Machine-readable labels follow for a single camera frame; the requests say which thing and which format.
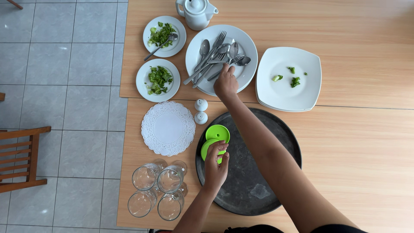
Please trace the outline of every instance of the teapot spout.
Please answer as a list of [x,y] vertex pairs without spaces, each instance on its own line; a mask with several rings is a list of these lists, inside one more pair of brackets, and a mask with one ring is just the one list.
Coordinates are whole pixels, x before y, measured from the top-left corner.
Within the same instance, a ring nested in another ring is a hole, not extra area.
[[206,18],[207,20],[210,20],[213,17],[213,14],[218,14],[219,10],[215,6],[213,6],[211,3],[207,1],[207,7],[206,7]]

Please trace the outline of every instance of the small white plate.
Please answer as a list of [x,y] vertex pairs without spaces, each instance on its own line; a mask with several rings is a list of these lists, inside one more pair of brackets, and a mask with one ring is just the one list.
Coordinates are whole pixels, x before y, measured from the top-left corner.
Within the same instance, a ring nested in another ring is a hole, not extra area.
[[[287,67],[294,67],[292,74]],[[275,75],[283,79],[274,82]],[[292,88],[292,78],[300,77],[300,85]],[[269,48],[260,60],[256,77],[256,93],[261,104],[286,112],[311,110],[318,100],[322,84],[320,59],[313,53],[292,47]]]
[[[151,73],[151,67],[157,67],[162,66],[167,69],[167,71],[172,75],[173,81],[171,84],[165,83],[164,86],[168,87],[167,92],[161,92],[161,94],[157,95],[155,93],[149,95],[148,94],[148,86],[152,86],[152,82],[149,81],[148,74]],[[180,73],[178,72],[178,69],[176,66],[171,63],[170,61],[167,61],[165,59],[152,59],[148,62],[146,62],[144,65],[141,66],[140,70],[137,73],[137,78],[135,79],[135,84],[137,85],[138,92],[140,92],[141,96],[145,99],[151,101],[151,102],[163,102],[166,100],[171,99],[178,91],[178,88],[180,87]]]
[[174,33],[178,35],[178,39],[173,41],[173,45],[169,45],[166,48],[159,49],[157,52],[154,53],[154,55],[160,58],[166,58],[166,57],[171,57],[173,55],[176,55],[184,47],[185,40],[187,39],[187,34],[185,32],[184,25],[178,19],[171,17],[171,16],[160,16],[160,17],[157,17],[151,20],[147,24],[147,26],[144,29],[144,35],[142,36],[142,40],[144,41],[145,47],[150,53],[157,48],[155,44],[148,46],[148,41],[151,36],[150,29],[152,27],[156,27],[157,31],[161,29],[161,27],[158,26],[158,22],[161,22],[163,24],[171,23],[172,27],[177,31]]
[[[194,74],[194,68],[201,60],[201,43],[203,40],[208,39],[210,42],[210,49],[212,49],[214,42],[222,31],[227,32],[223,43],[231,43],[231,41],[234,39],[234,41],[238,43],[238,53],[245,53],[246,56],[251,58],[251,62],[245,66],[232,65],[236,67],[234,76],[237,78],[239,86],[237,92],[240,92],[245,87],[247,87],[255,75],[258,65],[258,51],[256,49],[255,43],[249,37],[249,35],[237,27],[230,25],[214,25],[200,31],[188,45],[187,52],[185,54],[185,67],[187,68],[188,75]],[[201,81],[201,83],[197,86],[197,88],[206,94],[217,96],[214,93],[213,88],[215,79],[207,81],[207,78],[209,78],[217,71],[221,70],[222,67],[223,64],[214,65],[210,69],[209,73],[205,76],[205,78]]]

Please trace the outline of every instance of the teapot lid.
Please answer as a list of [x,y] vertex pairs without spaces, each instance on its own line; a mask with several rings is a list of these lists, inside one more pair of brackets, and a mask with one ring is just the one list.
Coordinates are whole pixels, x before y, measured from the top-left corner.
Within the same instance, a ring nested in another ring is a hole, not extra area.
[[184,9],[193,15],[199,15],[203,13],[206,7],[206,0],[185,0],[184,2]]

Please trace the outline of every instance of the hand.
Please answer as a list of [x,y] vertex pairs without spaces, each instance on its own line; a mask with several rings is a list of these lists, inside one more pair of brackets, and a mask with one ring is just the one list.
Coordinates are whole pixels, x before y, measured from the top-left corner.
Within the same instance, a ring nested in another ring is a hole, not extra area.
[[219,78],[214,83],[214,92],[221,100],[228,96],[237,95],[238,82],[233,75],[235,69],[234,66],[223,63]]
[[229,153],[218,155],[219,151],[226,150],[229,145],[225,140],[211,144],[207,149],[205,159],[205,182],[203,188],[218,193],[220,187],[227,178],[227,170],[229,167]]

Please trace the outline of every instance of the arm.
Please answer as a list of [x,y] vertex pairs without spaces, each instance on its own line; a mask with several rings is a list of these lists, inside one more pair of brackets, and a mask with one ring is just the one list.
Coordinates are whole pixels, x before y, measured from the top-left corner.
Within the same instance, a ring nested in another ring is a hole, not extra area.
[[[201,232],[201,227],[207,217],[211,203],[227,178],[229,153],[218,155],[219,151],[226,150],[227,146],[228,144],[224,141],[218,141],[209,146],[205,159],[204,186],[201,187],[200,192],[175,227],[173,233]],[[219,158],[223,158],[220,165],[217,163]]]
[[286,148],[241,102],[236,94],[238,83],[233,73],[233,66],[229,68],[223,64],[214,90],[229,110],[260,172],[298,231],[309,233],[327,224],[357,227],[316,190]]

